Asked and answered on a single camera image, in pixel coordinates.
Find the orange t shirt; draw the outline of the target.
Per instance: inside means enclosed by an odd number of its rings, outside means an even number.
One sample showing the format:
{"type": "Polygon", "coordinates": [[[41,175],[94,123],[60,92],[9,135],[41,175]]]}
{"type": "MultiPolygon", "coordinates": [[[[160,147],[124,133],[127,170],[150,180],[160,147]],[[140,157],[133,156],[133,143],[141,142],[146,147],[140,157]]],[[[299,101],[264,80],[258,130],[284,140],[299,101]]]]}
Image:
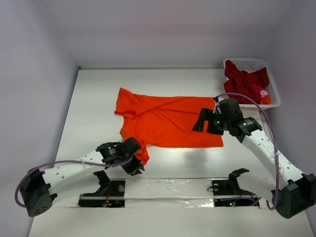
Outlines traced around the orange t shirt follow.
{"type": "Polygon", "coordinates": [[[115,114],[123,117],[123,140],[134,137],[141,145],[136,157],[146,164],[147,145],[162,148],[223,147],[220,135],[193,131],[202,108],[215,107],[212,97],[157,97],[134,94],[124,88],[118,93],[115,114]]]}

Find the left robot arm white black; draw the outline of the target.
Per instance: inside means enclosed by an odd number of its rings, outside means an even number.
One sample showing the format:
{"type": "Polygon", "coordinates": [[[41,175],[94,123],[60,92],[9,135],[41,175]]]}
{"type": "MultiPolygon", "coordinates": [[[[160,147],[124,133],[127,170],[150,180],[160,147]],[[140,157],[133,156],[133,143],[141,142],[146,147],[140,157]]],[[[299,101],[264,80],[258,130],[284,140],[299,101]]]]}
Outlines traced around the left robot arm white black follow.
{"type": "Polygon", "coordinates": [[[89,174],[97,177],[92,183],[95,192],[85,196],[108,198],[114,187],[105,170],[120,166],[129,175],[141,174],[144,166],[136,157],[140,150],[138,141],[130,137],[124,142],[104,143],[80,159],[35,167],[17,189],[24,201],[23,206],[30,217],[36,217],[51,208],[53,201],[61,196],[59,190],[89,174]]]}

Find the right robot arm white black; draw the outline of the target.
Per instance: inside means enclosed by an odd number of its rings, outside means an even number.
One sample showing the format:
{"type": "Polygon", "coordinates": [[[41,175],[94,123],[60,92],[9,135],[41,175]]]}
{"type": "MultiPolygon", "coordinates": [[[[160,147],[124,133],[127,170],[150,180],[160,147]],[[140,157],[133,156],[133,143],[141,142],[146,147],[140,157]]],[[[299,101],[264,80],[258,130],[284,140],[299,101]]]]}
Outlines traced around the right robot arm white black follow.
{"type": "Polygon", "coordinates": [[[193,131],[206,131],[213,135],[229,134],[248,148],[269,172],[259,177],[246,168],[232,171],[224,185],[213,189],[216,196],[222,190],[232,195],[251,192],[267,203],[272,203],[282,217],[289,219],[316,203],[316,177],[305,174],[294,166],[269,139],[262,126],[252,117],[244,118],[236,99],[218,99],[211,110],[202,108],[193,131]]]}

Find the dark red t shirt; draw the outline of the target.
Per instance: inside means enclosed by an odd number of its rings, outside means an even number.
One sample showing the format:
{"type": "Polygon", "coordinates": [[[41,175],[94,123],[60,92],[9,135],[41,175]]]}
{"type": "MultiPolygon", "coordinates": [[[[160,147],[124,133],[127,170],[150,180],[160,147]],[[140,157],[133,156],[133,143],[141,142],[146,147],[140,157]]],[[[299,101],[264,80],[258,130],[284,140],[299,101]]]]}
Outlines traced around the dark red t shirt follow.
{"type": "Polygon", "coordinates": [[[225,62],[224,74],[228,78],[224,83],[224,90],[227,93],[245,95],[258,104],[260,103],[261,98],[255,94],[253,84],[260,85],[264,90],[270,83],[267,69],[265,67],[249,73],[245,70],[239,70],[230,60],[225,62]]]}

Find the pink cloth in basket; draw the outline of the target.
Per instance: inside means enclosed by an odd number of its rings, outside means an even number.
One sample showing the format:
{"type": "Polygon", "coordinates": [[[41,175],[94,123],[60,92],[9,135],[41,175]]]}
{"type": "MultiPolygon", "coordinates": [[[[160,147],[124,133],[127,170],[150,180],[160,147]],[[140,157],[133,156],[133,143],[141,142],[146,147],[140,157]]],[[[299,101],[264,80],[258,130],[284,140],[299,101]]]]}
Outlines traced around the pink cloth in basket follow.
{"type": "Polygon", "coordinates": [[[258,84],[253,84],[253,89],[255,91],[255,94],[258,95],[260,98],[268,96],[268,93],[265,90],[263,90],[261,86],[258,84]]]}

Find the small orange cloth in basket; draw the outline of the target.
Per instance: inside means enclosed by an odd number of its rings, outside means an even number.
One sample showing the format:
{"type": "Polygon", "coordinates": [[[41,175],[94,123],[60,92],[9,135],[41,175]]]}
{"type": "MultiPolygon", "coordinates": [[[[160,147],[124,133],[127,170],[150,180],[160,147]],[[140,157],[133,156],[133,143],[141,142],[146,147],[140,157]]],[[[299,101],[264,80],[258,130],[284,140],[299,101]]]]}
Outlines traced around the small orange cloth in basket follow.
{"type": "Polygon", "coordinates": [[[262,97],[260,101],[260,105],[270,105],[272,102],[271,98],[269,95],[262,97]]]}

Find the white plastic basket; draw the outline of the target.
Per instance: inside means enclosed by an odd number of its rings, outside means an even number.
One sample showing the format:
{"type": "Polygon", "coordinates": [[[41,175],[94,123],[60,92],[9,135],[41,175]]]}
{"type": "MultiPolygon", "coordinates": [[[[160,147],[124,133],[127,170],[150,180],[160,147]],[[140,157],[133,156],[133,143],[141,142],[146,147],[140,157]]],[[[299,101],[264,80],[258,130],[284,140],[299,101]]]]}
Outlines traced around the white plastic basket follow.
{"type": "Polygon", "coordinates": [[[265,61],[261,59],[255,59],[255,58],[226,58],[223,60],[224,69],[225,69],[225,62],[228,60],[232,61],[239,70],[245,70],[249,73],[260,70],[265,67],[267,69],[267,74],[268,74],[270,83],[266,88],[264,88],[264,90],[268,93],[272,102],[270,105],[260,105],[260,106],[264,110],[267,110],[269,108],[276,108],[281,104],[280,96],[279,96],[274,78],[265,61]]]}

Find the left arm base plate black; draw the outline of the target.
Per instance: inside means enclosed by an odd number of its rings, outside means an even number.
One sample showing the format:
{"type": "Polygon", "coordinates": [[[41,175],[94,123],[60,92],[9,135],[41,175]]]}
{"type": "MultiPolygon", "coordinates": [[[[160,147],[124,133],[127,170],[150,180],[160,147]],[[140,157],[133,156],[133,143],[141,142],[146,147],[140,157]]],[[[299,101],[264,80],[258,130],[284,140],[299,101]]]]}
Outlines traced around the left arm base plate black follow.
{"type": "Polygon", "coordinates": [[[113,180],[94,193],[81,194],[78,206],[87,208],[121,208],[125,206],[125,180],[113,180]]]}

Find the metal rail at table edge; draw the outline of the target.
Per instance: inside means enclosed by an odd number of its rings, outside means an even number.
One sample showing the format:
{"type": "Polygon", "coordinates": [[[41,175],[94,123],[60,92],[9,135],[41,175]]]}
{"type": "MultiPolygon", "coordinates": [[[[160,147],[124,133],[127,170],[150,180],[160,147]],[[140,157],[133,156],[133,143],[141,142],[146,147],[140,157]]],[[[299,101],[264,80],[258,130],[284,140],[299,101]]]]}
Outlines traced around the metal rail at table edge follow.
{"type": "Polygon", "coordinates": [[[284,173],[287,170],[288,160],[283,155],[283,153],[278,149],[275,131],[265,111],[261,111],[260,116],[262,124],[264,126],[265,134],[267,136],[267,141],[270,143],[271,146],[272,160],[273,162],[275,162],[276,157],[278,158],[279,176],[284,176],[284,173]]]}

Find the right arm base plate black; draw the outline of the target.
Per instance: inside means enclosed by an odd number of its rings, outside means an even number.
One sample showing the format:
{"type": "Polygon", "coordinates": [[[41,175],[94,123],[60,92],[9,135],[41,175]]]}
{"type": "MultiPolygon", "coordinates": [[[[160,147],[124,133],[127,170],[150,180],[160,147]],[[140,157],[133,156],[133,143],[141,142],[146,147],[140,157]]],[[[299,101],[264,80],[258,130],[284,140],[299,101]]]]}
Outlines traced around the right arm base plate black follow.
{"type": "Polygon", "coordinates": [[[207,190],[213,194],[215,207],[260,206],[258,196],[241,189],[235,179],[213,179],[207,190]]]}

